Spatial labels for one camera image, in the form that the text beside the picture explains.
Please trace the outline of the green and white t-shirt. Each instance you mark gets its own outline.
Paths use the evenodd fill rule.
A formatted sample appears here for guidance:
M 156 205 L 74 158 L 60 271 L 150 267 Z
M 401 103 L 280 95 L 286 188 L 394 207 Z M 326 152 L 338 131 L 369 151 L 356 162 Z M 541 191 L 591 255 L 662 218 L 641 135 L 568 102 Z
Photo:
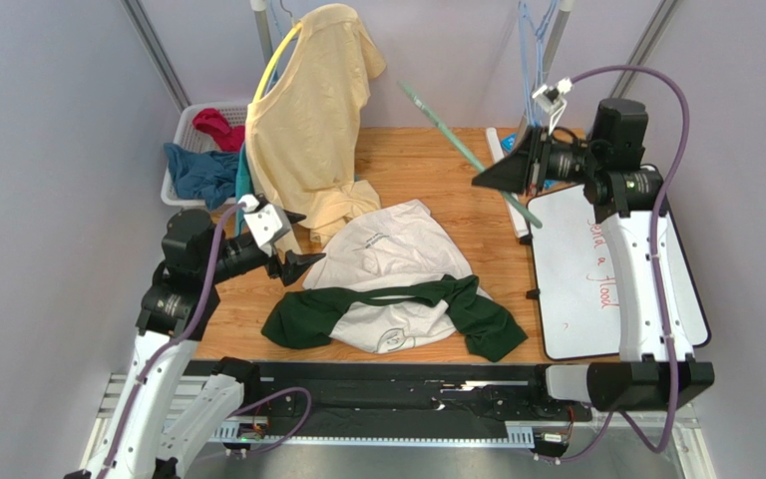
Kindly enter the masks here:
M 528 338 L 419 200 L 352 220 L 323 253 L 269 314 L 261 333 L 271 342 L 388 354 L 459 333 L 469 353 L 497 362 Z

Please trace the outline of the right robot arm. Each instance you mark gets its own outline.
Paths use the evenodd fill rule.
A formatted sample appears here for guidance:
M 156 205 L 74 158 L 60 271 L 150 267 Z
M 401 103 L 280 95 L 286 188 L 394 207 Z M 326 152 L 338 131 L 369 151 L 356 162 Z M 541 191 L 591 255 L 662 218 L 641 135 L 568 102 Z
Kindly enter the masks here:
M 589 136 L 558 140 L 567 102 L 540 100 L 550 119 L 529 126 L 517 145 L 478 173 L 475 187 L 535 195 L 545 181 L 581 185 L 613 266 L 619 309 L 619 360 L 547 367 L 554 400 L 602 412 L 678 409 L 713 385 L 684 326 L 671 274 L 665 193 L 669 178 L 643 166 L 648 115 L 625 99 L 599 102 Z

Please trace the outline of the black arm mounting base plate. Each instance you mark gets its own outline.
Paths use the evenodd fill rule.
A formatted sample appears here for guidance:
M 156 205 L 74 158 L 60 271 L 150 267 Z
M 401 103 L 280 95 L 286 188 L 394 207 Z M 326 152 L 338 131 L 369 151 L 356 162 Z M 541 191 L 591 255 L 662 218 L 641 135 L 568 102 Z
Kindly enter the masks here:
M 244 405 L 268 433 L 320 438 L 502 439 L 507 424 L 566 430 L 580 405 L 552 401 L 526 364 L 265 362 Z

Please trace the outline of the green plastic hanger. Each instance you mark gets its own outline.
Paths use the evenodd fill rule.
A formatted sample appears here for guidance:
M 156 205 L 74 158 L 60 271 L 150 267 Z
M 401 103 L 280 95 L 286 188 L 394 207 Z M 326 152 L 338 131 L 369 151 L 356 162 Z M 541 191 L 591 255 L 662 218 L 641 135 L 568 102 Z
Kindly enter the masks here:
M 478 172 L 482 173 L 486 167 L 480 162 L 478 157 L 469 149 L 466 144 L 442 121 L 426 103 L 424 103 L 417 93 L 404 81 L 397 81 L 397 85 L 404 95 L 409 99 L 424 117 L 442 134 L 442 136 L 454 147 L 454 149 Z M 539 220 L 526 206 L 516 200 L 511 193 L 499 192 L 504 201 L 519 213 L 525 221 L 533 227 L 541 229 L 543 222 Z

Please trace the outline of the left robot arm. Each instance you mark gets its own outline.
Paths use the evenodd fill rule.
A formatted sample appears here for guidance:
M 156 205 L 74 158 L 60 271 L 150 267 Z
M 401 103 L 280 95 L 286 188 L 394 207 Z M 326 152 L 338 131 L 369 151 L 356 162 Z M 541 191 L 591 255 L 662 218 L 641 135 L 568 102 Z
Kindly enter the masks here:
M 323 258 L 277 252 L 303 214 L 253 195 L 214 222 L 205 210 L 172 216 L 164 258 L 141 300 L 134 350 L 105 434 L 75 478 L 183 478 L 218 426 L 263 403 L 257 364 L 226 357 L 167 425 L 178 386 L 219 305 L 218 284 L 262 268 L 291 285 Z

